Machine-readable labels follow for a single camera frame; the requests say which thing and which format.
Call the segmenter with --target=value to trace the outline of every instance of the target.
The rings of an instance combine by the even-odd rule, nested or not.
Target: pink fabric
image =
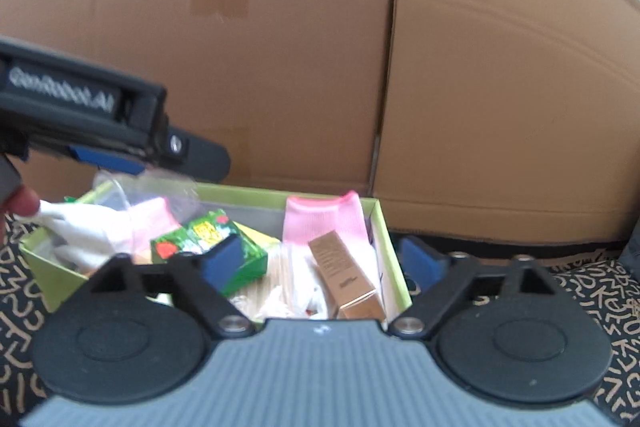
[[[335,230],[349,250],[353,260],[382,295],[378,258],[369,244],[367,225],[360,197],[353,190],[341,198],[311,200],[290,196],[284,216],[282,240],[292,251],[304,255],[315,266],[309,241]]]
[[[287,199],[282,240],[294,245],[335,230],[345,243],[364,241],[369,244],[367,225],[360,198],[353,190],[333,200],[310,200],[291,196]]]
[[[134,234],[134,252],[148,250],[151,240],[180,228],[166,198],[143,201],[132,206],[128,213]]]

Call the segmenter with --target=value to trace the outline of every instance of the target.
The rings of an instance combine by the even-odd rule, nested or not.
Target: green snack box
[[[153,240],[151,260],[153,263],[165,263],[174,253],[181,251],[205,253],[233,233],[242,238],[244,264],[222,290],[222,295],[228,297],[267,272],[268,256],[263,248],[238,229],[224,210],[208,212],[185,227]]]

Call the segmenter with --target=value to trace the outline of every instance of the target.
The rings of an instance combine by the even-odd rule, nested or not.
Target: metal bolt
[[[249,325],[249,319],[241,315],[227,315],[220,321],[220,328],[225,333],[244,333]]]
[[[395,320],[394,329],[403,335],[416,335],[424,330],[424,322],[417,317],[400,317]]]
[[[172,153],[180,154],[180,151],[182,150],[182,140],[180,137],[174,134],[169,140],[169,147],[171,148]]]

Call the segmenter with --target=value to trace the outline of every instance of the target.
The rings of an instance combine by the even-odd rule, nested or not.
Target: finger
[[[40,198],[29,187],[22,186],[5,203],[5,211],[19,216],[33,216],[40,208]]]

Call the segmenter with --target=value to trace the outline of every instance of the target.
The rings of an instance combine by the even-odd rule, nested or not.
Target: black and tan pattern
[[[620,250],[607,250],[606,248],[598,248],[591,252],[579,253],[568,257],[558,259],[545,259],[541,262],[553,274],[566,273],[577,270],[583,266],[589,266],[594,263],[603,261],[614,261],[620,257]]]
[[[44,324],[47,311],[18,245],[30,227],[5,221],[0,250],[0,409],[14,419],[45,397],[33,371],[29,346]]]
[[[611,339],[613,359],[596,403],[620,419],[633,419],[640,413],[640,284],[617,261],[554,277]]]

